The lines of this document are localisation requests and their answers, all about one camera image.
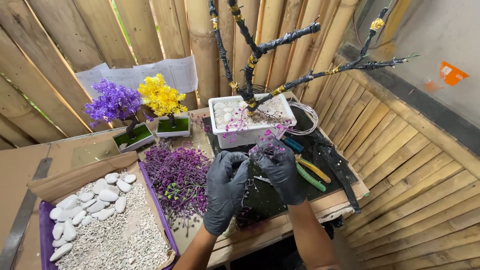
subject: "metal ruler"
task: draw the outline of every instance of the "metal ruler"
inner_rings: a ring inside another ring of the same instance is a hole
[[[33,175],[32,181],[45,178],[52,164],[52,158],[45,158],[40,160],[38,167],[36,168],[35,174]],[[10,233],[5,241],[3,250],[0,254],[0,270],[11,270],[13,268],[13,263],[20,246],[20,242],[24,236],[25,230],[28,225],[28,220],[32,214],[33,207],[35,206],[36,195],[27,190],[24,196],[24,200],[18,209],[17,216],[13,221],[12,228]]]

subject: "orange paint mark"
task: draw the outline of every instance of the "orange paint mark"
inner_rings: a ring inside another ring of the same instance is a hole
[[[442,89],[440,85],[436,84],[434,81],[429,80],[428,82],[425,83],[425,89],[429,93],[434,93],[438,89]]]
[[[467,77],[470,77],[467,73],[459,70],[445,61],[443,61],[440,65],[440,78],[442,78],[443,81],[450,86],[456,85],[460,80],[463,80]]]

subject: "bamboo wall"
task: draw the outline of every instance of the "bamboo wall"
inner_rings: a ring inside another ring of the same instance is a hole
[[[331,76],[317,108],[370,189],[341,228],[363,269],[480,268],[480,160],[360,70]]]
[[[0,2],[0,150],[47,143],[121,127],[119,121],[92,129],[84,105],[91,98],[74,73],[103,62],[131,68],[164,58],[195,55],[198,96],[182,102],[190,110],[209,98],[232,95],[211,31],[207,0],[4,0]],[[270,88],[330,63],[358,0],[239,0],[256,42],[268,42],[305,27],[317,17],[321,31],[263,56],[254,82]],[[216,1],[219,25],[234,79],[244,83],[251,54],[228,9]],[[323,43],[328,39],[330,45]],[[321,82],[308,91],[315,106]],[[301,86],[295,90],[300,97]]]

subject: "gloved hand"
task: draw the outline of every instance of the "gloved hand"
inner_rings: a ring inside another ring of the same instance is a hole
[[[231,180],[232,164],[235,162],[242,163]],[[210,234],[221,235],[240,208],[247,183],[249,162],[245,153],[222,151],[208,170],[208,204],[204,214],[204,227]]]
[[[297,185],[297,165],[292,149],[277,139],[256,146],[251,157],[267,174],[285,204],[299,205],[305,200]]]

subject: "concrete wall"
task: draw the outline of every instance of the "concrete wall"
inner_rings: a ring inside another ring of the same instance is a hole
[[[389,2],[390,0],[373,1],[362,25],[357,26],[362,42],[367,36],[371,22]],[[405,57],[413,51],[421,56],[390,69],[478,127],[480,127],[479,10],[480,1],[477,0],[412,0],[393,37],[396,47],[394,56]],[[350,42],[358,45],[356,38],[351,38]],[[371,47],[374,47],[375,42],[376,39],[373,39]],[[462,70],[469,77],[460,80],[454,86],[446,84],[440,77],[440,65],[443,61]],[[427,91],[425,84],[430,80],[443,88]]]

